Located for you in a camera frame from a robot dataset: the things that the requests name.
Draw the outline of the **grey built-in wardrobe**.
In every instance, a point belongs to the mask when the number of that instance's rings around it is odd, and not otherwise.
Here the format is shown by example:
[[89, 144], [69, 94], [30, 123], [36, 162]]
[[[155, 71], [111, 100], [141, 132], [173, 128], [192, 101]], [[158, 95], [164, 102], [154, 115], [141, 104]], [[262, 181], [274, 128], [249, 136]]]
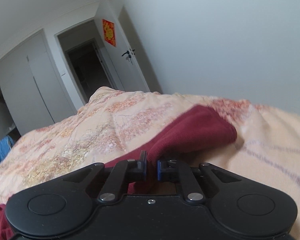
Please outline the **grey built-in wardrobe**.
[[0, 60], [0, 140], [11, 126], [24, 135], [75, 111], [42, 31]]

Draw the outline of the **dark red garment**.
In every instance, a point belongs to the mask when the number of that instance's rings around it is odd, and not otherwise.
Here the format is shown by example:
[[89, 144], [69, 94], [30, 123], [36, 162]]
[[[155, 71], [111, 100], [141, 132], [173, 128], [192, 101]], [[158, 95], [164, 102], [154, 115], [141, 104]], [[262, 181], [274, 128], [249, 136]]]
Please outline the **dark red garment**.
[[[106, 164], [94, 163], [20, 191], [0, 206], [0, 239], [217, 239], [224, 234], [205, 204], [189, 204], [157, 162], [233, 143], [237, 132], [210, 107], [194, 106], [151, 141]], [[101, 191], [119, 161], [147, 152], [147, 177], [129, 184], [116, 203]]]

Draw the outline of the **floral peach bed quilt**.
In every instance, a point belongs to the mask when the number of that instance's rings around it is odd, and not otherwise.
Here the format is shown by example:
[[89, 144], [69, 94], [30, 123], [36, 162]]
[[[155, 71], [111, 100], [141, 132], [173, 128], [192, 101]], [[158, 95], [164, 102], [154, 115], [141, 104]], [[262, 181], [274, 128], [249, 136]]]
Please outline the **floral peach bed quilt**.
[[76, 115], [23, 135], [0, 163], [0, 206], [15, 193], [92, 163], [108, 163], [151, 141], [194, 106], [232, 124], [236, 140], [178, 158], [202, 162], [289, 194], [298, 206], [291, 233], [300, 239], [300, 116], [248, 100], [98, 89]]

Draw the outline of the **red fu door poster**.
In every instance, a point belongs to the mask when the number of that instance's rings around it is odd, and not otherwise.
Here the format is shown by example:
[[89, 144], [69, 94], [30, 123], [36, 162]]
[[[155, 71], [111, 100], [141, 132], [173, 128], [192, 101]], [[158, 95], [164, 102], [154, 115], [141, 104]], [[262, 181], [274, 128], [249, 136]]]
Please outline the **red fu door poster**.
[[115, 24], [108, 20], [102, 19], [102, 28], [104, 40], [110, 45], [116, 47]]

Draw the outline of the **blue cloth pile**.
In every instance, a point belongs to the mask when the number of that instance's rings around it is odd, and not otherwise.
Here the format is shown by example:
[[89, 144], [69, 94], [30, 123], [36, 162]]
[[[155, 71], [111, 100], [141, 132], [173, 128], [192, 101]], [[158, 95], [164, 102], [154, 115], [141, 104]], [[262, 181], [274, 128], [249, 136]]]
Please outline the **blue cloth pile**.
[[13, 145], [14, 140], [9, 135], [0, 140], [0, 163], [7, 157]]

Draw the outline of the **white bedroom door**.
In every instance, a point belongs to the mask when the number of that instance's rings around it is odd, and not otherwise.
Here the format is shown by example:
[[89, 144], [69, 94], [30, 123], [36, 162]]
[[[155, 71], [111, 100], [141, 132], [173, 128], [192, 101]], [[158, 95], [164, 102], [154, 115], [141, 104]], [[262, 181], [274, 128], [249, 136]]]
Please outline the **white bedroom door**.
[[107, 0], [100, 1], [95, 23], [124, 90], [149, 92], [134, 50]]

